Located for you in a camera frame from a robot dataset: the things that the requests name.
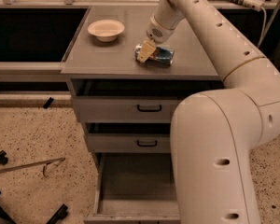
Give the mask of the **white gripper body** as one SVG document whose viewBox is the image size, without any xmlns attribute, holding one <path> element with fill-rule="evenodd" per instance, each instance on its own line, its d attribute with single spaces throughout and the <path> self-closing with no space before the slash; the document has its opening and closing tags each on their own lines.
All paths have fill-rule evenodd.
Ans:
<svg viewBox="0 0 280 224">
<path fill-rule="evenodd" d="M 175 30 L 174 23 L 172 19 L 153 14 L 147 27 L 147 37 L 157 44 L 166 42 Z"/>
</svg>

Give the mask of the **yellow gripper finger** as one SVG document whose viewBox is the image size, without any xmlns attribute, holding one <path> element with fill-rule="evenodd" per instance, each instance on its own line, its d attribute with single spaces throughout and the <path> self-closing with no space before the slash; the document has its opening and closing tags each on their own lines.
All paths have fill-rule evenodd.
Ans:
<svg viewBox="0 0 280 224">
<path fill-rule="evenodd" d="M 140 63 L 144 63 L 156 50 L 156 45 L 153 40 L 146 39 L 137 54 L 137 60 Z"/>
</svg>

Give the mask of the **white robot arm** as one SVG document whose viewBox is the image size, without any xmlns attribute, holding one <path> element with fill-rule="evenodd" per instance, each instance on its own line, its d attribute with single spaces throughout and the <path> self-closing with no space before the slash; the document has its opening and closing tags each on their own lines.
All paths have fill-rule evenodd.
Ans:
<svg viewBox="0 0 280 224">
<path fill-rule="evenodd" d="M 280 134 L 280 73 L 207 0 L 160 0 L 138 60 L 187 20 L 223 89 L 195 93 L 175 109 L 170 145 L 181 224 L 260 224 L 251 149 Z"/>
</svg>

